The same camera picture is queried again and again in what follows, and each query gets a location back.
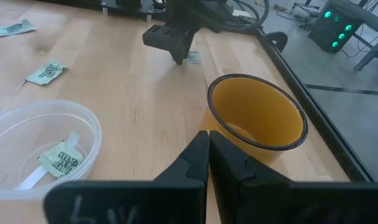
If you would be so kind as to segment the amber glass mug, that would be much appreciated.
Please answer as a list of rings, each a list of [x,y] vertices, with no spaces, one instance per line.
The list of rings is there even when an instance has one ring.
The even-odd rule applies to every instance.
[[[266,165],[303,144],[308,135],[305,112],[292,96],[242,73],[223,75],[209,85],[200,128],[218,131]]]

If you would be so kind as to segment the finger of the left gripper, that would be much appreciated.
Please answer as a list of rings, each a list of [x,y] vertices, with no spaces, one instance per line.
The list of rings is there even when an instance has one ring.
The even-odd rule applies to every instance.
[[[184,44],[184,58],[187,58],[189,55],[189,51],[190,51],[195,34],[196,32],[194,30],[188,30],[187,32],[185,44]]]
[[[182,65],[186,36],[183,31],[168,26],[153,25],[142,36],[144,45],[168,51],[173,60]]]

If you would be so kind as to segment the computer tower green lights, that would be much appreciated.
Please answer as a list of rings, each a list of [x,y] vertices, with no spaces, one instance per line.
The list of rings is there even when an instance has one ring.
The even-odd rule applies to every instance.
[[[323,51],[335,54],[362,25],[362,19],[346,6],[328,4],[321,17],[313,24],[308,37]]]

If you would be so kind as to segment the green stevia packet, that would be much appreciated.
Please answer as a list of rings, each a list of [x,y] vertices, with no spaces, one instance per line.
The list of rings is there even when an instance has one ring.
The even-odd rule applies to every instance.
[[[200,64],[201,59],[199,52],[190,51],[184,61],[187,63]]]
[[[34,27],[27,19],[24,19],[19,23],[15,23],[6,27],[0,27],[0,37],[17,35],[35,30],[36,27]]]
[[[77,168],[82,163],[83,156],[68,141],[62,141],[41,154],[38,160],[52,176],[59,179]]]
[[[30,74],[26,78],[26,81],[37,85],[47,85],[68,68],[69,67],[66,65],[62,65],[59,62],[50,60],[36,72]]]

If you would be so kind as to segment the grey desk black legs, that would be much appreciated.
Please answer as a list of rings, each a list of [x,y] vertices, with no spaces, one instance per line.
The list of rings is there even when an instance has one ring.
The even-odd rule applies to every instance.
[[[348,0],[330,0],[330,5],[355,19],[360,19],[363,24],[375,29],[376,32],[378,32],[378,16],[363,9],[361,6],[351,3]],[[378,43],[372,45],[357,34],[354,34],[354,37],[365,44],[366,47],[370,48],[370,51],[368,51],[362,60],[354,67],[356,70],[361,70],[372,59],[378,58]]]

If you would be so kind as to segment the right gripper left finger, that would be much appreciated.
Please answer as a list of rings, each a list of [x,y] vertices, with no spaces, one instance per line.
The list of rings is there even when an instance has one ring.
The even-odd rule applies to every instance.
[[[199,131],[154,180],[75,180],[44,199],[48,224],[205,224],[210,137]]]

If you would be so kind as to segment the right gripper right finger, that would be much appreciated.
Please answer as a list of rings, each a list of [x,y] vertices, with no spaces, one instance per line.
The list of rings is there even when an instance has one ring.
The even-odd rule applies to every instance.
[[[378,224],[378,183],[295,182],[210,132],[222,224]]]

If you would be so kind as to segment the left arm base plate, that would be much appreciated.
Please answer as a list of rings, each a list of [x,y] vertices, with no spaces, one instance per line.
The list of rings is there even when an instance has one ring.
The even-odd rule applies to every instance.
[[[153,0],[101,0],[100,6],[104,16],[108,16],[109,11],[115,11],[124,16],[144,18],[148,22],[154,12]]]

